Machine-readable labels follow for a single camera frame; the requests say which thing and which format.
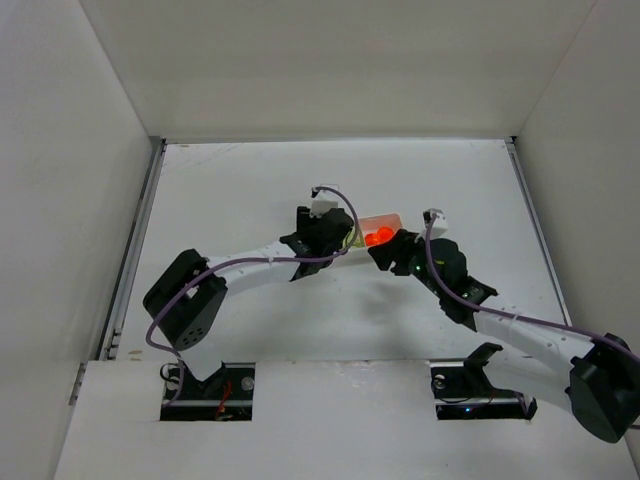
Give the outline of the orange lego pieces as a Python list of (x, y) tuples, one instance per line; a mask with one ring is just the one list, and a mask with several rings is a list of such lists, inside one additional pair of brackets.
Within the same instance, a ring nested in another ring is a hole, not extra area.
[(384, 242), (384, 238), (378, 232), (367, 233), (364, 236), (364, 243), (366, 247), (377, 246)]

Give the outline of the lime green curved lego brick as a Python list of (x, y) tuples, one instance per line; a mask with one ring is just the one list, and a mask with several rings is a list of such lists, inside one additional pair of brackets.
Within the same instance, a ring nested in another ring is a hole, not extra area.
[(358, 249), (364, 247), (364, 241), (361, 235), (352, 235), (349, 239), (346, 240), (346, 246), (349, 246), (351, 249)]

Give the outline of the orange round lego dish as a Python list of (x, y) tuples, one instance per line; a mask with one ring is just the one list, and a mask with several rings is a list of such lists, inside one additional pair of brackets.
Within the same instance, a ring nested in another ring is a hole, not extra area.
[(390, 241), (395, 235), (395, 231), (390, 227), (380, 227), (376, 232), (376, 238), (379, 244)]

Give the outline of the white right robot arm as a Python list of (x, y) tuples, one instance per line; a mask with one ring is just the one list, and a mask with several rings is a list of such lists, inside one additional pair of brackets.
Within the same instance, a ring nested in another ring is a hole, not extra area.
[(623, 339), (517, 311), (468, 273), (452, 240), (426, 240), (401, 229), (368, 253), (380, 270), (417, 279), (454, 323), (494, 338), (465, 360), (484, 387), (554, 404), (607, 443), (618, 442), (638, 419), (639, 358)]

